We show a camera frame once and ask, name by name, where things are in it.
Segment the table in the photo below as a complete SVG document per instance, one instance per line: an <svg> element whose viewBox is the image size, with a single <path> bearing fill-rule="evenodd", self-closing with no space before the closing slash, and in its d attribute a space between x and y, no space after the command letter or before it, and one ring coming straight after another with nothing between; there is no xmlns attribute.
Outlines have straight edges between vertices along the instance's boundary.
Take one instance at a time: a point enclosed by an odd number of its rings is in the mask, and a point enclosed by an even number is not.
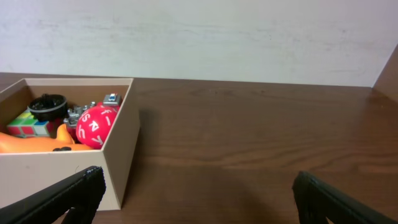
<svg viewBox="0 0 398 224"><path fill-rule="evenodd" d="M0 88L24 77L47 76L3 73ZM141 132L123 209L94 223L298 223L299 170L398 220L398 105L381 93L136 81Z"/></svg>

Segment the orange toy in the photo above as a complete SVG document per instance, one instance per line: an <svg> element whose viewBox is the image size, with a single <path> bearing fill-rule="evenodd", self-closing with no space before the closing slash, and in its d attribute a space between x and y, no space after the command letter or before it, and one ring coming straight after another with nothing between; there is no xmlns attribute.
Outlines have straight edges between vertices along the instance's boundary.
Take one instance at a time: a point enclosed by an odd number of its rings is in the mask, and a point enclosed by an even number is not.
<svg viewBox="0 0 398 224"><path fill-rule="evenodd" d="M67 131L66 124L58 127L56 139L49 137L22 139L0 133L0 153L52 152L54 149L55 151L81 151L92 150L93 148L84 144L75 144Z"/></svg>

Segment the colorful cube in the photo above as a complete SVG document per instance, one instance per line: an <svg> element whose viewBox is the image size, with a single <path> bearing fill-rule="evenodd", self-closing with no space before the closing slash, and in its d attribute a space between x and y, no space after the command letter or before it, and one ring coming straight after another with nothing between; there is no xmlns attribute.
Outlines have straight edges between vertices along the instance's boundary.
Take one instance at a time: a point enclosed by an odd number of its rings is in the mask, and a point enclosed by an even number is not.
<svg viewBox="0 0 398 224"><path fill-rule="evenodd" d="M24 111L14 121L7 125L10 135L20 138L31 138L37 136L54 136L56 128L62 120L38 121L34 119L29 110Z"/></svg>

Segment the white box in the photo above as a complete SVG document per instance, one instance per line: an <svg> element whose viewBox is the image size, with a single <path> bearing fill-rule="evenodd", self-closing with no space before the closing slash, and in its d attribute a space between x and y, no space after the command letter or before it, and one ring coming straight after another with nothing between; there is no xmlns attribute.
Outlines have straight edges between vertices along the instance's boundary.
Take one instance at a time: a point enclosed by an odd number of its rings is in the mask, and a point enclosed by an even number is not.
<svg viewBox="0 0 398 224"><path fill-rule="evenodd" d="M0 131L43 93L66 96L69 105L119 93L123 103L101 150L0 154L0 207L28 197L89 166L104 170L106 192L98 210L119 210L139 132L132 78L27 78L0 92Z"/></svg>

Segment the pink ball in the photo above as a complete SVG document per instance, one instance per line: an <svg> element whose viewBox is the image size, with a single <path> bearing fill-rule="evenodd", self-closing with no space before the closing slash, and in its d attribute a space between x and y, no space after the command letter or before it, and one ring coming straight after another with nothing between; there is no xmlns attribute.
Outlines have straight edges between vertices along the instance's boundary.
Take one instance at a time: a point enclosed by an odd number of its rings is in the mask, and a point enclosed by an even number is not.
<svg viewBox="0 0 398 224"><path fill-rule="evenodd" d="M77 139L93 149L101 149L116 115L116 109L108 106L95 106L86 110L77 122Z"/></svg>

